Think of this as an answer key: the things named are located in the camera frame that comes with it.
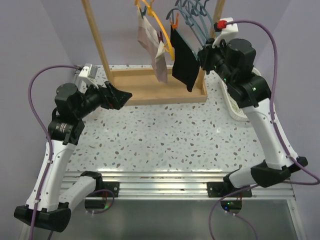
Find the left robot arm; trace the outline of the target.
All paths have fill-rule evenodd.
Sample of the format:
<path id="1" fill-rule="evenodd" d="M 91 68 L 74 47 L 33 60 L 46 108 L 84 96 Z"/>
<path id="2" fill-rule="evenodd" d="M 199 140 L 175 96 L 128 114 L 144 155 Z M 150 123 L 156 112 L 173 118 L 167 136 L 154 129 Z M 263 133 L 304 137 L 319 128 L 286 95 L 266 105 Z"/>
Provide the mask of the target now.
<path id="1" fill-rule="evenodd" d="M 14 211 L 16 219 L 30 227 L 61 233 L 68 226 L 72 211 L 85 197 L 106 191 L 100 173 L 84 171 L 72 187 L 60 193 L 66 167 L 85 128 L 84 117 L 99 107 L 120 110 L 133 96 L 109 82 L 104 84 L 90 85 L 84 93 L 74 83 L 57 88 L 43 164 L 25 205 Z"/>

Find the orange clothespin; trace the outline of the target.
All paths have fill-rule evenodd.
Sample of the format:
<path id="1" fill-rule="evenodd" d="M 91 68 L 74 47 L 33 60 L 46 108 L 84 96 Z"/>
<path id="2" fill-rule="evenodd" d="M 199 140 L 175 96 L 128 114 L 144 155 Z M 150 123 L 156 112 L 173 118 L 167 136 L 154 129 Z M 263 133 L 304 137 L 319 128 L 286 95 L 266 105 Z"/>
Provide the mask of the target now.
<path id="1" fill-rule="evenodd" d="M 176 30 L 178 28 L 178 26 L 179 26 L 179 16 L 180 16 L 180 14 L 177 13 L 175 17 L 172 16 L 170 18 L 170 25 L 171 25 L 173 30 Z"/>

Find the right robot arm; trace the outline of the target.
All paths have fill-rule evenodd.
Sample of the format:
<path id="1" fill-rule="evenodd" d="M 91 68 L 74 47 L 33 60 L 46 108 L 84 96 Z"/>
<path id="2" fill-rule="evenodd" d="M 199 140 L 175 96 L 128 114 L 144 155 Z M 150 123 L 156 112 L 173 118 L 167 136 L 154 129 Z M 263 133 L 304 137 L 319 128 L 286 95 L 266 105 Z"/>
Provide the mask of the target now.
<path id="1" fill-rule="evenodd" d="M 274 124 L 275 112 L 270 111 L 271 90 L 267 81 L 254 73 L 256 50 L 245 39 L 224 39 L 218 44 L 210 38 L 198 52 L 200 66 L 209 73 L 214 71 L 226 84 L 227 92 L 243 110 L 258 137 L 265 159 L 254 166 L 241 168 L 223 178 L 223 192 L 235 196 L 241 188 L 257 184 L 267 188 L 281 183 L 301 167 L 308 165 L 303 156 L 289 148 L 290 143 L 284 136 L 279 140 Z"/>

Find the teal hanger with clips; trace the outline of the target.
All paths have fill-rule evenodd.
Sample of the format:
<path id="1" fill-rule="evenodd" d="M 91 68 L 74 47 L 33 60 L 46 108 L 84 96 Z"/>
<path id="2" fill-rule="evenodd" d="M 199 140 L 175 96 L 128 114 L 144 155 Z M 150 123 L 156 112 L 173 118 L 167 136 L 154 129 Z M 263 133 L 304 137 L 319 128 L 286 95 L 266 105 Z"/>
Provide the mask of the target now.
<path id="1" fill-rule="evenodd" d="M 205 31 L 203 30 L 203 28 L 200 27 L 200 25 L 194 18 L 190 18 L 188 12 L 183 8 L 183 5 L 179 4 L 167 13 L 166 20 L 171 19 L 171 17 L 174 16 L 174 11 L 178 11 L 182 15 L 185 24 L 189 26 L 189 28 L 193 32 L 193 35 L 197 38 L 198 42 L 203 47 L 208 40 L 208 38 L 206 38 L 206 36 L 204 35 Z"/>

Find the black underwear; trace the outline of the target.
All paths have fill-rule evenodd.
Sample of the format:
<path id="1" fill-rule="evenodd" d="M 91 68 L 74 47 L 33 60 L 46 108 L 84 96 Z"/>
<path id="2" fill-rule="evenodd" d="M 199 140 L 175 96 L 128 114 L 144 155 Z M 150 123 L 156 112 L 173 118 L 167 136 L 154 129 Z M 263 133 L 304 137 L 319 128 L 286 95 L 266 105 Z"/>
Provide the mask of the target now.
<path id="1" fill-rule="evenodd" d="M 192 92 L 199 73 L 199 60 L 179 32 L 172 26 L 170 27 L 170 43 L 174 48 L 172 76 L 185 84 L 188 92 Z"/>

